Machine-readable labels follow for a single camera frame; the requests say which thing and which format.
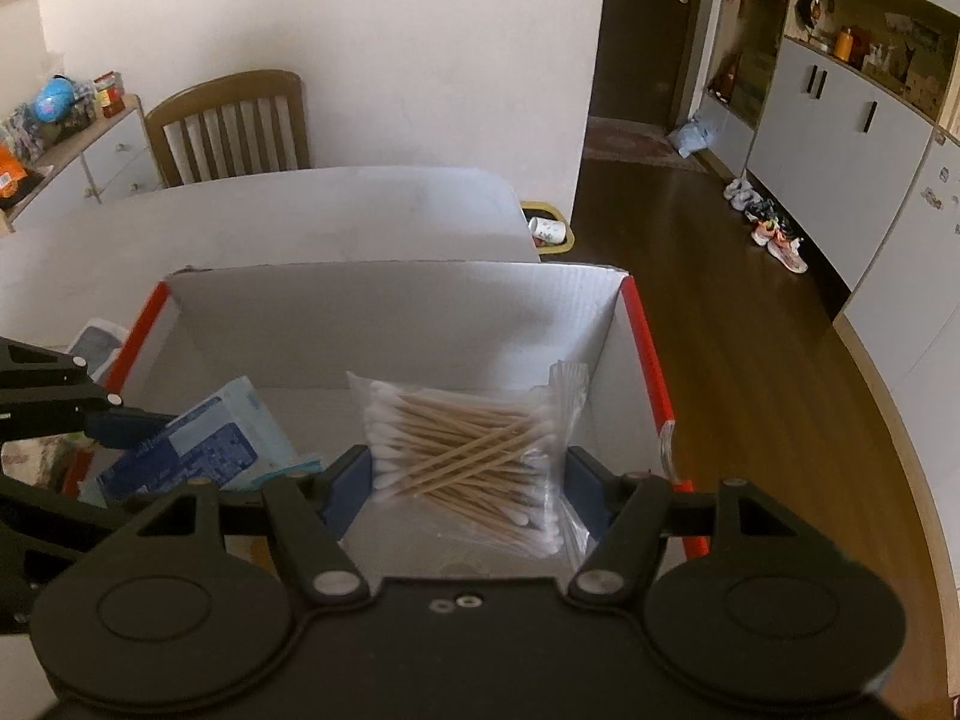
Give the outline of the silver foil snack bag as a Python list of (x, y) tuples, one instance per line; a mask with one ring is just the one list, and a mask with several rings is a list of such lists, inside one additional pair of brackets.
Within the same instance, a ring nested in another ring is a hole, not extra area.
[(68, 497), (80, 494), (96, 442), (85, 434), (59, 434), (2, 445), (2, 472), (39, 489)]

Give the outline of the red sauce jar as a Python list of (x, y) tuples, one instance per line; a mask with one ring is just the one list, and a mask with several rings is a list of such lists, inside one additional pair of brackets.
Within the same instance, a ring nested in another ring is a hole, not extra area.
[(94, 78), (94, 94), (99, 112), (105, 119), (112, 119), (125, 109), (124, 83), (117, 71), (106, 71)]

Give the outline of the pink sneakers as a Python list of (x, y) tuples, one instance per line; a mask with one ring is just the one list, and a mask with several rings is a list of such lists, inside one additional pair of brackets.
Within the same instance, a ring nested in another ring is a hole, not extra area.
[(773, 218), (755, 224), (752, 241), (794, 275), (804, 275), (809, 268), (800, 256), (800, 239), (789, 238)]

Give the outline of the orange snack bag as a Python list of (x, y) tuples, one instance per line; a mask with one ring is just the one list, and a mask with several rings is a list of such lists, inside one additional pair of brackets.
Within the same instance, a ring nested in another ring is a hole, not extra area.
[(16, 203), (37, 184), (36, 176), (5, 146), (0, 146), (0, 197)]

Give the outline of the yellow waste bin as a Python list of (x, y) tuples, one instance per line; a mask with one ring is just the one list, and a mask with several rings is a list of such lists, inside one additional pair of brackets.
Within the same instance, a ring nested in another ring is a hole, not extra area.
[(573, 249), (576, 236), (558, 208), (539, 200), (523, 200), (521, 210), (540, 257), (556, 257)]

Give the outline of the white side cabinet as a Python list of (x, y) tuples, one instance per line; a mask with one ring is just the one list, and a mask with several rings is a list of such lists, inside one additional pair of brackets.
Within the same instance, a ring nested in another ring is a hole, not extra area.
[(73, 211), (93, 210), (163, 190), (164, 181), (146, 136), (145, 117), (135, 94), (124, 109), (53, 146), (37, 163), (41, 183), (2, 223), (18, 232), (50, 223)]

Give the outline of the grey wall cabinet unit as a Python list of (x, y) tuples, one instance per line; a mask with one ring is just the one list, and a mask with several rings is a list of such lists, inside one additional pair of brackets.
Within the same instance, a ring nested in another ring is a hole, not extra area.
[(889, 429), (958, 656), (958, 488), (907, 380), (958, 316), (958, 0), (729, 0), (770, 10), (743, 169), (843, 283), (836, 328)]

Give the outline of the blue wet wipe pack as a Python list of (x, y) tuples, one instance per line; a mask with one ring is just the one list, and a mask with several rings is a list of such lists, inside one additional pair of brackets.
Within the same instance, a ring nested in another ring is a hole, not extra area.
[(275, 476), (317, 473), (316, 454), (298, 454), (247, 377), (231, 380), (135, 449), (80, 484), (94, 505), (163, 494), (191, 479), (226, 491), (255, 491)]

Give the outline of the white tissue pack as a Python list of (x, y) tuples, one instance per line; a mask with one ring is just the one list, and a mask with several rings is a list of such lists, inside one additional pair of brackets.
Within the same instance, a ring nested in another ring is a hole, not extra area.
[(86, 362), (86, 370), (94, 382), (105, 383), (127, 337), (127, 328), (94, 317), (85, 323), (67, 348), (67, 353), (72, 358), (82, 358)]

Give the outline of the wooden chair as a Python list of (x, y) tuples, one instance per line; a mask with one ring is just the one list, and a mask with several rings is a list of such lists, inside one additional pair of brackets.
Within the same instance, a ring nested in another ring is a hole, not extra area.
[(179, 187), (308, 169), (302, 93), (292, 71), (249, 70), (172, 94), (145, 117), (161, 181)]

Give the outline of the red cardboard shoe box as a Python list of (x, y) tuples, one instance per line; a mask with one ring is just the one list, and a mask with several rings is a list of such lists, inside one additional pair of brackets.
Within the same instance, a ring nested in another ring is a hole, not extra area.
[(249, 489), (363, 449), (335, 536), (370, 577), (573, 574), (612, 475), (672, 475), (674, 417), (635, 282), (532, 263), (368, 262), (181, 271), (112, 374), (174, 419), (99, 452), (83, 494), (195, 478)]

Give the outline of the cotton swab bag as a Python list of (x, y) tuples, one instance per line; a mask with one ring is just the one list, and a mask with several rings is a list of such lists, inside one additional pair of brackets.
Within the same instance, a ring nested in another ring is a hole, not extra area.
[(356, 374), (348, 382), (373, 454), (373, 502), (431, 504), (508, 550), (560, 552), (562, 460), (589, 367), (555, 362), (544, 385), (503, 398)]

